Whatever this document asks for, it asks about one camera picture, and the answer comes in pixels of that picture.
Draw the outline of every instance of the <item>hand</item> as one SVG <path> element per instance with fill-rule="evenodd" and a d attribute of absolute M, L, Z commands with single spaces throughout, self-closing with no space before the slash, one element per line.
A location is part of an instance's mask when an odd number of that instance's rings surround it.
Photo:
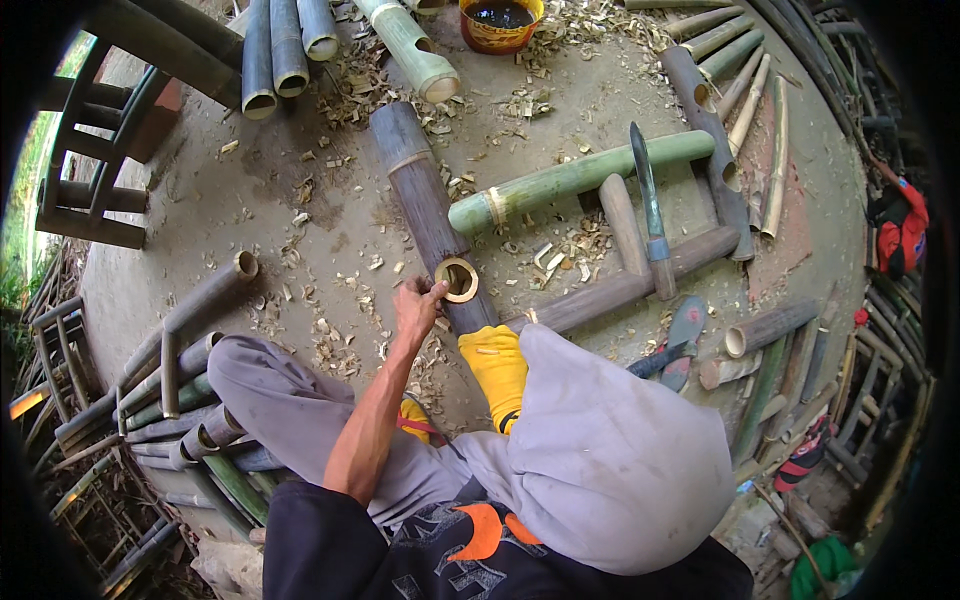
<path fill-rule="evenodd" d="M 430 332 L 441 313 L 440 299 L 450 289 L 449 281 L 430 287 L 423 276 L 407 277 L 394 295 L 397 335 L 409 336 L 417 345 Z"/>

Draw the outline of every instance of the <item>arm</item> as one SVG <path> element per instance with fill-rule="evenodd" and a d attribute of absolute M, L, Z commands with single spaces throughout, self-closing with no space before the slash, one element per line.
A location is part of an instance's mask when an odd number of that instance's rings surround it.
<path fill-rule="evenodd" d="M 324 487 L 352 496 L 366 508 L 380 478 L 396 429 L 396 413 L 414 357 L 437 318 L 440 298 L 449 283 L 428 288 L 423 277 L 410 277 L 394 296 L 396 339 L 373 383 L 360 397 L 330 451 Z"/>

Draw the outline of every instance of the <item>yellow sock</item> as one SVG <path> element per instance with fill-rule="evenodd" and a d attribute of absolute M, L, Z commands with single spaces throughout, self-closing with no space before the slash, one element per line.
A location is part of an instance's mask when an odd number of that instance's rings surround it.
<path fill-rule="evenodd" d="M 488 325 L 460 336 L 457 346 L 487 397 L 493 428 L 510 435 L 520 416 L 527 383 L 527 361 L 520 353 L 519 336 L 506 325 Z"/>
<path fill-rule="evenodd" d="M 420 408 L 420 405 L 410 398 L 404 398 L 403 401 L 400 402 L 400 416 L 405 419 L 414 420 L 418 423 L 423 423 L 424 425 L 430 424 L 430 421 L 427 420 L 426 415 Z M 414 429 L 413 427 L 408 427 L 406 425 L 401 425 L 400 429 L 406 431 L 407 433 L 414 434 L 424 444 L 430 444 L 429 433 L 420 431 L 419 429 Z"/>

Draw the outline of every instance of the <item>black shirt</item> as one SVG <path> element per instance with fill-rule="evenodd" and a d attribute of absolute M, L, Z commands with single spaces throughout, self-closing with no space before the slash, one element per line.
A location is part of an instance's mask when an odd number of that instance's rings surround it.
<path fill-rule="evenodd" d="M 539 543 L 496 502 L 431 504 L 388 543 L 350 496 L 286 482 L 274 491 L 267 532 L 265 600 L 746 599 L 753 588 L 747 566 L 713 538 L 660 571 L 611 575 Z"/>

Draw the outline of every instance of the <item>paint bucket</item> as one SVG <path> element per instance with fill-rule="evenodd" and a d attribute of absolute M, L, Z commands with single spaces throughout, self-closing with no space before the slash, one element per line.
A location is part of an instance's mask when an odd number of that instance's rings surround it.
<path fill-rule="evenodd" d="M 489 4 L 490 0 L 460 0 L 460 34 L 474 52 L 481 54 L 516 54 L 527 45 L 534 29 L 543 18 L 542 0 L 513 0 L 533 15 L 529 25 L 515 29 L 502 29 L 481 23 L 467 16 L 468 9 L 480 2 Z"/>

